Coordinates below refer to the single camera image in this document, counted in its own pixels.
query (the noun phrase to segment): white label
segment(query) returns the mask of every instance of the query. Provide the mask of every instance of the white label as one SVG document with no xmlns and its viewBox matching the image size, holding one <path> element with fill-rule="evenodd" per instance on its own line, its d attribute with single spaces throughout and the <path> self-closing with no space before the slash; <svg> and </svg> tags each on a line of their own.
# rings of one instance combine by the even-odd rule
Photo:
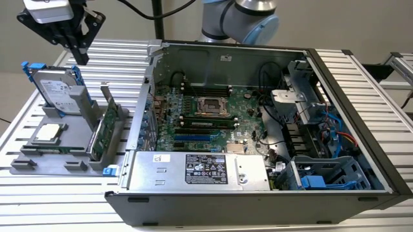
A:
<svg viewBox="0 0 413 232">
<path fill-rule="evenodd" d="M 169 162 L 169 154 L 153 155 L 153 162 Z"/>
<path fill-rule="evenodd" d="M 231 61 L 232 60 L 232 56 L 230 55 L 224 55 L 224 56 L 220 56 L 220 61 Z"/>
<path fill-rule="evenodd" d="M 69 87 L 61 81 L 40 80 L 45 94 L 54 108 L 66 114 L 80 113 L 76 101 L 69 96 Z"/>
</svg>

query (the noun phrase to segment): blue drive bracket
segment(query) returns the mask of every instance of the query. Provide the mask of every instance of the blue drive bracket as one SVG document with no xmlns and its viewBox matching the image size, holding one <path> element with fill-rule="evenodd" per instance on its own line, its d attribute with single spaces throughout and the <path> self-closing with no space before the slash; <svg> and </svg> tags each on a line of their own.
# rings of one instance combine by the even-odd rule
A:
<svg viewBox="0 0 413 232">
<path fill-rule="evenodd" d="M 37 84 L 36 84 L 36 82 L 34 82 L 34 80 L 33 80 L 32 74 L 30 74 L 30 69 L 41 70 L 41 69 L 45 69 L 46 66 L 45 66 L 44 63 L 33 63 L 33 64 L 30 64 L 30 66 L 28 66 L 28 64 L 29 64 L 28 61 L 24 61 L 24 62 L 21 63 L 21 69 L 22 69 L 22 71 L 24 71 L 24 73 L 25 73 L 25 75 L 26 75 L 26 77 L 28 77 L 28 80 L 29 80 L 32 83 L 34 83 L 34 86 L 36 86 L 36 88 L 37 88 L 37 90 L 38 90 L 38 93 L 40 93 L 40 95 L 41 95 L 41 97 L 42 97 L 42 99 L 44 99 L 45 106 L 49 106 L 49 104 L 48 104 L 48 102 L 46 102 L 46 100 L 45 100 L 45 97 L 44 97 L 42 93 L 41 93 L 41 91 L 40 91 L 40 88 L 38 88 L 38 86 L 37 86 Z"/>
<path fill-rule="evenodd" d="M 49 103 L 48 103 L 48 101 L 46 101 L 45 96 L 42 95 L 42 92 L 41 92 L 38 86 L 37 86 L 37 83 L 36 83 L 36 81 L 34 81 L 34 79 L 33 79 L 33 76 L 32 76 L 32 73 L 33 73 L 33 72 L 32 72 L 30 70 L 44 70 L 44 69 L 53 70 L 53 67 L 48 67 L 48 66 L 45 65 L 45 63 L 32 63 L 32 64 L 29 64 L 28 61 L 24 61 L 24 62 L 21 63 L 21 69 L 22 69 L 25 75 L 28 76 L 29 81 L 30 81 L 32 83 L 34 83 L 34 86 L 36 86 L 36 88 L 37 88 L 37 90 L 38 90 L 38 93 L 40 93 L 40 95 L 42 96 L 42 99 L 44 99 L 44 101 L 45 101 L 45 106 L 49 107 L 50 105 L 49 105 Z M 69 69 L 66 69 L 66 70 L 73 72 L 76 84 L 77 84 L 79 86 L 85 86 L 79 67 L 73 65 L 73 66 L 72 66 Z M 91 95 L 89 95 L 88 92 L 87 92 L 87 98 L 88 98 L 89 104 L 92 105 L 92 104 L 93 104 L 93 101 L 92 101 L 92 98 L 91 98 Z M 64 113 L 62 111 L 60 111 L 58 109 L 57 109 L 57 111 L 58 111 L 60 117 L 64 117 L 64 116 L 65 116 L 65 113 Z"/>
</svg>

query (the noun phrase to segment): sticker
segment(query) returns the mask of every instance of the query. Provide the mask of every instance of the sticker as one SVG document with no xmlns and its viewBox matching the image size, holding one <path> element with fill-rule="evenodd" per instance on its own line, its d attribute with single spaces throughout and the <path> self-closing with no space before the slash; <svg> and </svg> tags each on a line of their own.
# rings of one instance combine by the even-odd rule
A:
<svg viewBox="0 0 413 232">
<path fill-rule="evenodd" d="M 169 162 L 169 154 L 153 155 L 153 162 Z"/>
<path fill-rule="evenodd" d="M 220 56 L 220 61 L 231 61 L 232 60 L 232 56 L 230 55 L 224 55 L 224 56 Z"/>
<path fill-rule="evenodd" d="M 187 155 L 185 183 L 189 185 L 227 185 L 224 155 Z"/>
<path fill-rule="evenodd" d="M 80 113 L 76 101 L 69 96 L 70 88 L 61 81 L 40 80 L 50 104 L 66 114 Z"/>
</svg>

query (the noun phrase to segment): blue tab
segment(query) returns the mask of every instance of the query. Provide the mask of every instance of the blue tab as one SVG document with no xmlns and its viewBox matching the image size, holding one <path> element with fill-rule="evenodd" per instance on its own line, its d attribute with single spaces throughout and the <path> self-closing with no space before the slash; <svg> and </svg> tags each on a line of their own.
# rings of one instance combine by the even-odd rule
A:
<svg viewBox="0 0 413 232">
<path fill-rule="evenodd" d="M 326 188 L 324 181 L 320 175 L 306 175 L 300 178 L 302 186 L 307 189 Z"/>
<path fill-rule="evenodd" d="M 104 168 L 103 169 L 103 172 L 101 172 L 101 175 L 103 176 L 112 176 L 112 170 L 113 170 L 115 168 Z"/>
<path fill-rule="evenodd" d="M 30 69 L 44 69 L 45 63 L 32 63 L 30 66 L 28 66 Z"/>
</svg>

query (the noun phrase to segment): blue connector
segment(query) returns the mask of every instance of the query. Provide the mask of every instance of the blue connector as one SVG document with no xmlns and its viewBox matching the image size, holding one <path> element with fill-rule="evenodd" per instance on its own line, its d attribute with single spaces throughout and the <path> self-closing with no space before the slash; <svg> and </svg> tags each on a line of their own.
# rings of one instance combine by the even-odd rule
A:
<svg viewBox="0 0 413 232">
<path fill-rule="evenodd" d="M 330 127 L 330 136 L 332 138 L 332 140 L 338 140 L 338 136 L 336 136 L 336 133 L 335 133 L 335 127 Z"/>
</svg>

